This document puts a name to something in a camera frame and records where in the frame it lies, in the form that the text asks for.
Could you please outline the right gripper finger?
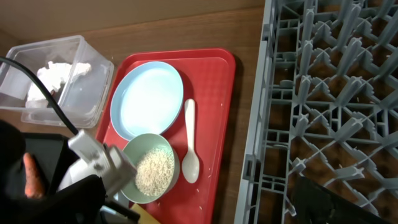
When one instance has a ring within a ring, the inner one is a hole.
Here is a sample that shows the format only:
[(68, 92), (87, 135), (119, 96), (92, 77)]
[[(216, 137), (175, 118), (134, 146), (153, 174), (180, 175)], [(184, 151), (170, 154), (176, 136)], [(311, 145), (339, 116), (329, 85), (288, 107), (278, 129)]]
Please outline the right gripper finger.
[(296, 181), (292, 203), (299, 224), (387, 224), (306, 177)]

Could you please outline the orange carrot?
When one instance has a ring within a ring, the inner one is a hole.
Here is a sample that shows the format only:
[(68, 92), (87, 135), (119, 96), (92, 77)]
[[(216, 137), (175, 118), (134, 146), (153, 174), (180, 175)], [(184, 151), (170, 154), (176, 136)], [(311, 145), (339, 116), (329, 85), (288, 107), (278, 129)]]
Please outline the orange carrot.
[(44, 185), (35, 160), (28, 152), (23, 156), (23, 163), (25, 167), (25, 196), (33, 199), (42, 198), (45, 193)]

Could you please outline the pile of white rice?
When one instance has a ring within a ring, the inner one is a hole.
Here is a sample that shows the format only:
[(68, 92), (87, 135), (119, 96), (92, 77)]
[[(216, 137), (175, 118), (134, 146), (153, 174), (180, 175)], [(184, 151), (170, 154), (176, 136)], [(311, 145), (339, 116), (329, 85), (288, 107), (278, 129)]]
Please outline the pile of white rice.
[(155, 197), (163, 194), (174, 175), (174, 155), (171, 151), (153, 148), (137, 165), (135, 183), (144, 195)]

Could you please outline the green bowl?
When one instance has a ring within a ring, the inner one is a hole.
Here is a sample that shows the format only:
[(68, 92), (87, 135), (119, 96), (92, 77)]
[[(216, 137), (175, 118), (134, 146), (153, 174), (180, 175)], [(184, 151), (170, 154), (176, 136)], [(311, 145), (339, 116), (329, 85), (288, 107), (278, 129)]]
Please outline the green bowl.
[(141, 191), (138, 190), (135, 183), (135, 178), (136, 178), (135, 175), (132, 178), (132, 180), (122, 189), (122, 193), (124, 194), (124, 196), (134, 203), (147, 204), (158, 200), (159, 198), (161, 198), (161, 196), (169, 192), (174, 187), (179, 178), (180, 160), (178, 158), (178, 155), (175, 152), (175, 150), (172, 148), (172, 146), (169, 144), (169, 142), (160, 135), (142, 134), (131, 140), (124, 148), (123, 153), (125, 153), (125, 155), (129, 158), (131, 163), (135, 166), (137, 174), (137, 165), (139, 161), (148, 151), (150, 151), (153, 148), (166, 149), (173, 153), (175, 167), (174, 167), (174, 175), (172, 177), (172, 181), (169, 184), (167, 190), (163, 194), (151, 197), (144, 195)]

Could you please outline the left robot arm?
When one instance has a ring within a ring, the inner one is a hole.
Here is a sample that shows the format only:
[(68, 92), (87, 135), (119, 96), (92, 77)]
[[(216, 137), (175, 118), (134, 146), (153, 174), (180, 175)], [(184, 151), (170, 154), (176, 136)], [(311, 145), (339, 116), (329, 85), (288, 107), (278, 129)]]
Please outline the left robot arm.
[(134, 166), (84, 131), (22, 133), (1, 121), (1, 223), (139, 223), (113, 200)]

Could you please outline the large white tissue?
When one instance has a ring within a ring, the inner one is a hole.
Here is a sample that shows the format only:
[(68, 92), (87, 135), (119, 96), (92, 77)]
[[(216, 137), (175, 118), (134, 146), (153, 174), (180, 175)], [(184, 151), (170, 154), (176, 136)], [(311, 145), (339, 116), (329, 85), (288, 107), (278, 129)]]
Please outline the large white tissue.
[[(72, 81), (76, 81), (78, 77), (86, 75), (91, 71), (89, 63), (77, 63), (75, 66), (76, 73), (72, 75)], [(69, 63), (53, 63), (48, 62), (47, 67), (42, 67), (37, 71), (39, 80), (44, 84), (46, 89), (53, 95), (58, 93), (62, 85), (69, 80), (72, 64)], [(31, 83), (27, 92), (26, 108), (46, 108), (48, 101), (45, 96), (35, 85)]]

